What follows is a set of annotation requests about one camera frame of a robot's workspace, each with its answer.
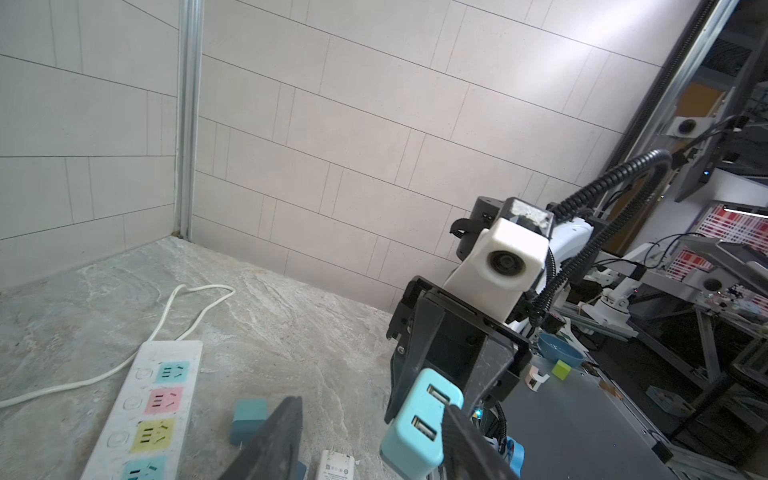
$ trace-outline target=white power cord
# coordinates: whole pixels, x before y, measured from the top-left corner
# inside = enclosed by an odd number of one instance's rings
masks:
[[[168,301],[165,303],[165,310],[163,310],[163,315],[160,317],[160,322],[154,328],[154,331],[152,332],[152,334],[149,335],[149,338],[147,339],[148,342],[151,341],[151,340],[154,340],[154,337],[157,335],[157,332],[159,332],[160,329],[163,327],[163,323],[165,323],[165,317],[168,315],[168,310],[170,310],[170,305],[174,302],[174,298],[176,298],[176,294],[179,293],[179,290],[181,290],[183,288],[187,288],[187,286],[186,285],[179,285],[179,286],[177,286],[174,289],[174,291],[171,293],[171,295],[168,297]],[[192,326],[189,327],[186,332],[184,332],[181,335],[179,335],[176,338],[176,340],[183,340],[183,339],[187,338],[187,335],[192,333],[192,331],[195,328],[197,328],[197,324],[200,323],[200,321],[203,319],[203,316],[206,314],[206,312],[208,310],[214,308],[216,305],[218,305],[219,303],[222,303],[224,300],[228,299],[229,297],[231,297],[232,295],[235,294],[235,289],[232,288],[231,286],[228,286],[228,285],[205,285],[205,286],[198,286],[198,287],[195,287],[195,288],[187,288],[187,292],[199,292],[201,290],[208,290],[208,289],[212,289],[212,288],[223,288],[225,290],[229,290],[230,292],[227,295],[222,296],[221,298],[219,298],[215,302],[211,303],[209,306],[205,307],[203,309],[203,311],[200,312],[200,315],[197,316],[197,319],[194,321]],[[117,373],[120,370],[122,370],[123,368],[125,368],[125,366],[127,366],[129,363],[131,363],[133,361],[133,359],[136,356],[136,353],[138,353],[138,350],[136,352],[134,352],[133,355],[131,355],[128,358],[126,358],[124,362],[122,362],[120,365],[114,367],[109,372],[102,373],[99,376],[95,376],[92,379],[83,380],[81,382],[67,383],[65,385],[59,385],[59,386],[50,386],[47,389],[40,389],[40,390],[38,390],[36,392],[25,393],[24,395],[20,395],[18,397],[12,398],[12,399],[3,400],[2,402],[0,402],[0,409],[3,409],[5,407],[9,407],[11,405],[16,405],[16,404],[21,403],[21,402],[26,402],[27,400],[36,399],[39,396],[48,395],[49,393],[64,392],[66,390],[77,389],[77,388],[80,388],[82,386],[93,385],[94,383],[100,382],[101,380],[106,379],[107,377],[112,376],[115,373]]]

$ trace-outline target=yellow outlet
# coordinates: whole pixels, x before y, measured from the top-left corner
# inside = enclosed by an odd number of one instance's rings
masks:
[[[154,452],[170,446],[176,419],[147,420],[139,423],[131,453]]]

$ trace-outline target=green cube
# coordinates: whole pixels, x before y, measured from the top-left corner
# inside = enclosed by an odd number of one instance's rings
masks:
[[[560,380],[565,380],[565,377],[568,376],[568,373],[571,372],[571,366],[568,365],[566,362],[563,362],[562,360],[558,360],[557,363],[555,363],[554,368],[552,369],[552,375],[558,377]]]

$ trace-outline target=power outlet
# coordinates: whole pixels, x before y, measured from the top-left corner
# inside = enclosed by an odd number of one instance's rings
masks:
[[[129,462],[120,480],[163,480],[165,457],[143,458]]]
[[[184,387],[181,386],[152,390],[149,394],[149,401],[144,413],[154,415],[157,413],[176,412],[181,406],[183,391]]]
[[[183,383],[187,381],[190,371],[189,362],[163,362],[160,372],[157,372],[155,383]]]
[[[131,453],[155,452],[170,446],[176,419],[147,420],[139,423]]]

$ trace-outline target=blue outlet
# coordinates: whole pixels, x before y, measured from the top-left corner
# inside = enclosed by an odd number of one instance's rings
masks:
[[[155,383],[183,383],[187,381],[190,370],[189,362],[163,362],[157,373]]]
[[[129,462],[120,480],[163,480],[165,457],[143,458]]]

